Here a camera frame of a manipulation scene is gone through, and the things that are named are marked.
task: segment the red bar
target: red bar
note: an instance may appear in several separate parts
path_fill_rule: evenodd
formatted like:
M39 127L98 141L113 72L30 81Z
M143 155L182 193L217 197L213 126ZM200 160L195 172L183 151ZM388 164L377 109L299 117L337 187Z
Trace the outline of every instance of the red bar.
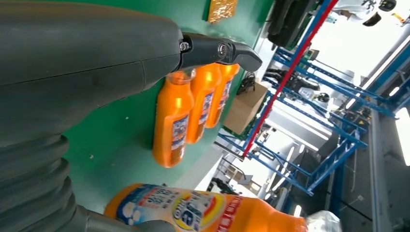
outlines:
M326 10L323 12L323 15L320 17L318 24L315 25L315 27L313 28L312 33L309 35L309 37L307 38L307 40L305 41L305 43L302 46L302 49L299 51L298 54L295 54L294 56L296 56L295 60L293 61L293 63L291 64L289 71L286 73L285 77L283 78L283 81L280 83L279 88L276 90L275 95L273 96L273 98L268 102L268 105L266 107L268 107L268 109L271 109L273 106L273 102L278 98L278 94L280 92L282 92L283 88L285 87L286 82L288 82L289 78L291 77L292 72L294 71L294 69L296 68L296 65L299 63L300 59L303 56L303 53L305 52L306 48L309 46L310 41L312 41L313 37L315 36L315 34L319 31L320 27L322 26L323 22L326 20L327 16L329 15L330 11L333 9L333 7L336 5L338 0L332 0L330 2L330 4L327 6ZM242 154L242 157L246 157L248 155L248 152L250 150L250 148L253 145L253 141L255 140L256 134L259 132L259 130L261 129L262 124L264 123L265 119L268 117L270 110L265 110L264 114L261 116L261 120L259 120L259 123L256 127L256 130L253 132L250 141L248 143L248 145L245 148L245 151Z

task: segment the orange bottle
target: orange bottle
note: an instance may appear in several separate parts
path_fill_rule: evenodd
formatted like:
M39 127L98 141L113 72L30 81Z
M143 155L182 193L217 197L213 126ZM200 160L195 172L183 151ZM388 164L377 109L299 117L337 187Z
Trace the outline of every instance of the orange bottle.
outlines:
M220 115L225 106L225 102L229 97L229 89L231 88L232 79L239 72L239 64L234 65L219 65L221 73L221 82L215 88L215 95L212 99L211 108L209 110L206 128L214 128L220 118Z
M183 72L173 72L165 78L158 94L152 155L165 168L177 165L184 155L188 119L194 105L190 80Z
M220 83L219 64L208 64L192 70L191 92L195 100L188 123L187 143L194 144L201 139L215 88Z
M306 221L257 198L135 184L121 191L105 215L128 225L165 220L179 232L306 232Z

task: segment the black cable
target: black cable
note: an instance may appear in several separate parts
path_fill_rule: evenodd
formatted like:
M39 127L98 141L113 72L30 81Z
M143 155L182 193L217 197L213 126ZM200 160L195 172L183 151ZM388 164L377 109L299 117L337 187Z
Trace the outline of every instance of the black cable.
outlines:
M253 87L253 91L255 91L255 73L253 72L246 74L236 94L240 95L242 93L246 93L250 87Z
M373 221L372 218L368 217L366 214L362 213L361 211L359 211L358 209L354 208L353 206L351 206L349 203L345 202L344 200L342 200L340 197L333 195L338 201L340 201L342 204L344 204L346 207L348 207L349 209L353 210L354 212L360 214L362 217L366 218L369 221Z

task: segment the green tabletop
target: green tabletop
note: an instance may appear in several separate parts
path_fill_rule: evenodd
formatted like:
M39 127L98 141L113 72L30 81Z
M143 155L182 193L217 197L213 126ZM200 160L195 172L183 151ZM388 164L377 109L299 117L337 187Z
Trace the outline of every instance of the green tabletop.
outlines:
M210 0L89 0L87 3L129 8L168 17L184 31L219 35L254 46L273 0L239 0L234 17L219 24L206 22ZM240 74L233 81L235 93ZM183 161L172 169L156 164L151 156L155 102L163 81L153 88L114 102L91 113L66 133L70 149L70 176L79 204L102 212L110 199L132 183L172 185L215 140L219 126L206 130L189 145Z

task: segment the bolt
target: bolt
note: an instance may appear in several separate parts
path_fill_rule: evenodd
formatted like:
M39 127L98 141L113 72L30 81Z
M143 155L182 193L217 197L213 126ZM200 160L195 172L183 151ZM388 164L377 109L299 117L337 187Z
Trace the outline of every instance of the bolt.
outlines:
M181 52L189 50L190 48L190 44L188 42L182 42L179 44L179 49L181 50Z
M226 54L226 45L221 43L218 45L218 53L219 55L223 56Z

